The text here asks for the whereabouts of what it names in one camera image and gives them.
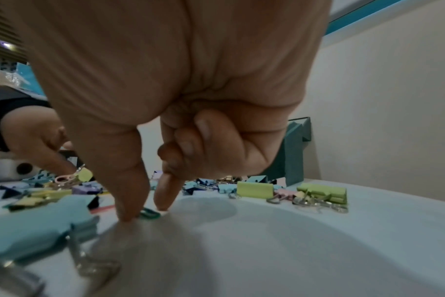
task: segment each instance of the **fingernail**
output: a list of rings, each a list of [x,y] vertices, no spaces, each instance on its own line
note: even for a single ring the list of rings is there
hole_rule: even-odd
[[[208,122],[206,120],[199,120],[195,122],[195,125],[200,131],[201,136],[203,136],[203,139],[208,141],[211,138],[211,129],[209,128]]]
[[[178,145],[180,146],[180,149],[182,149],[184,155],[186,155],[186,156],[193,155],[193,145],[191,142],[182,141],[182,142],[179,142]]]
[[[168,159],[166,160],[167,164],[172,168],[178,168],[179,161],[177,159]]]

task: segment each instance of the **black sleeve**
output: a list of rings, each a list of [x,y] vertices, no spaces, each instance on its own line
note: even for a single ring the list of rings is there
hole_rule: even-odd
[[[38,100],[32,97],[0,100],[0,123],[2,118],[6,114],[13,111],[14,109],[24,106],[43,106],[51,108],[48,101]],[[9,149],[6,146],[6,143],[4,142],[4,139],[2,138],[1,131],[0,131],[0,150],[4,152],[9,151]]]

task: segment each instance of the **person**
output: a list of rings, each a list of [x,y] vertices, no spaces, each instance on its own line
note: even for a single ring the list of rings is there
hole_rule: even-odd
[[[76,167],[58,153],[68,143],[65,128],[46,98],[39,97],[0,86],[0,151],[57,175],[72,174]]]
[[[74,148],[122,221],[149,181],[136,126],[160,117],[167,210],[186,180],[255,175],[302,101],[330,0],[6,0]]]

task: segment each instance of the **light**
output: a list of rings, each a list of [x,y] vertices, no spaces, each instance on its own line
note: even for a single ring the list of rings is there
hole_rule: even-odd
[[[10,50],[14,50],[16,48],[15,45],[10,44],[8,42],[4,42],[4,41],[1,41],[1,45],[3,47],[5,47],[6,49],[10,49]]]

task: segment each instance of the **green paper clip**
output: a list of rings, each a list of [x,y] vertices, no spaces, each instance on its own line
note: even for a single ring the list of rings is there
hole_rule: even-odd
[[[160,213],[152,209],[143,207],[143,209],[139,213],[139,217],[143,219],[153,220],[160,218]]]

